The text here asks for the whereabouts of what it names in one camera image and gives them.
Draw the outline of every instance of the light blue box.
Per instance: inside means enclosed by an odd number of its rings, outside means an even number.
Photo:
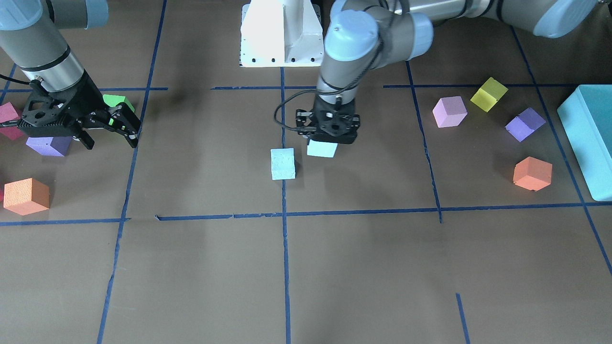
[[[272,180],[296,178],[296,163],[293,148],[271,149]]]
[[[338,148],[337,143],[309,140],[306,154],[313,157],[333,158],[336,154],[336,148]]]
[[[612,201],[612,85],[580,85],[559,117],[591,196]]]

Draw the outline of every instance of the lavender cube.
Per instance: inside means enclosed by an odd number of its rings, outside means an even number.
[[[433,116],[438,128],[456,127],[463,121],[468,111],[461,96],[440,98],[433,108]]]
[[[523,142],[527,136],[534,133],[539,127],[543,126],[544,123],[546,123],[544,118],[532,108],[528,108],[517,117],[514,117],[506,126],[506,130],[508,130],[519,142]]]
[[[26,144],[40,155],[65,157],[72,137],[30,137]]]

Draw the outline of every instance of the light blue joint cap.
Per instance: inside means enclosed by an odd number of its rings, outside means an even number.
[[[355,61],[378,41],[378,24],[362,11],[346,10],[332,17],[325,36],[325,52],[334,60]]]
[[[16,31],[28,28],[42,16],[40,0],[0,1],[0,30]]]
[[[540,18],[534,35],[558,38],[574,30],[593,10],[597,0],[558,0]]]
[[[87,27],[99,28],[108,22],[108,3],[106,0],[85,0],[87,6]]]
[[[347,0],[336,0],[332,5],[332,9],[329,10],[329,18],[333,18],[336,14],[342,12],[342,8],[346,4]]]
[[[433,43],[433,24],[429,17],[419,12],[410,13],[410,15],[414,23],[414,43],[409,60],[425,54]]]

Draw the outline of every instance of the orange cube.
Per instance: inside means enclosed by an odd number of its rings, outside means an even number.
[[[22,216],[48,210],[49,187],[34,178],[4,185],[4,208]]]
[[[553,164],[528,157],[514,168],[514,184],[527,190],[538,191],[550,185]]]

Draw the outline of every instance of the white bracket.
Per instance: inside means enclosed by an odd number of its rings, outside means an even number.
[[[310,0],[251,0],[242,7],[241,66],[320,66],[320,18],[320,8]]]

